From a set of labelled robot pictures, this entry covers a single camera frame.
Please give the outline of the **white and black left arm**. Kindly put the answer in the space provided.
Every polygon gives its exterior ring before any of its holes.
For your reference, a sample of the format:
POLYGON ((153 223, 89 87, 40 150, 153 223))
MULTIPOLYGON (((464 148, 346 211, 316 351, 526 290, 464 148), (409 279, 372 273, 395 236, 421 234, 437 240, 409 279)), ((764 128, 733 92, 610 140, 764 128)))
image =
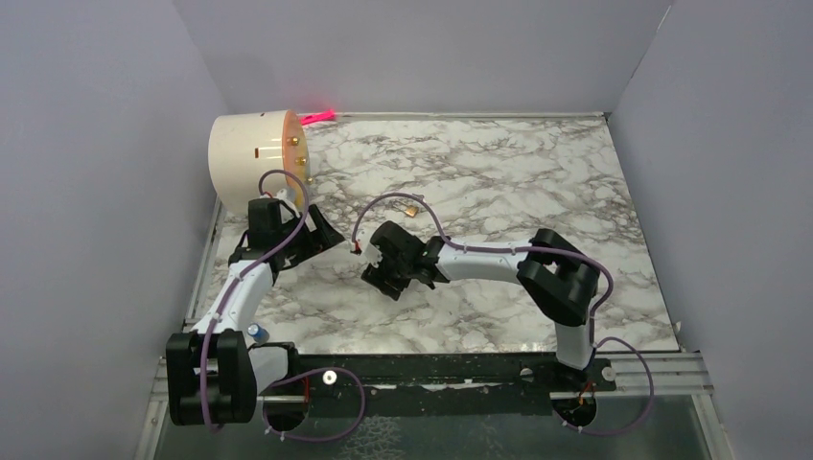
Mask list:
POLYGON ((215 304, 188 332, 166 344, 169 411, 177 426, 244 424, 269 385, 286 394, 301 368, 287 345, 249 347, 249 327, 279 274, 344 241, 314 204, 284 214, 289 204, 260 197, 248 203, 245 237, 228 260, 228 277, 215 304))

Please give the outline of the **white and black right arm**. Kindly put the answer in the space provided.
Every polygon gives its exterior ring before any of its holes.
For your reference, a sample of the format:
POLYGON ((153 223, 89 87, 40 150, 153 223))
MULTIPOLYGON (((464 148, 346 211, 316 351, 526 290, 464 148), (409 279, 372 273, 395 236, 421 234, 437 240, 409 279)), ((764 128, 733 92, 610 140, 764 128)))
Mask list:
POLYGON ((504 282, 523 287, 555 325, 553 377, 575 390, 592 375, 594 355, 589 311, 600 271, 558 233, 541 229, 529 241, 475 243, 422 241, 393 221, 354 243, 368 262, 361 278, 397 300, 411 282, 429 288, 464 280, 504 282))

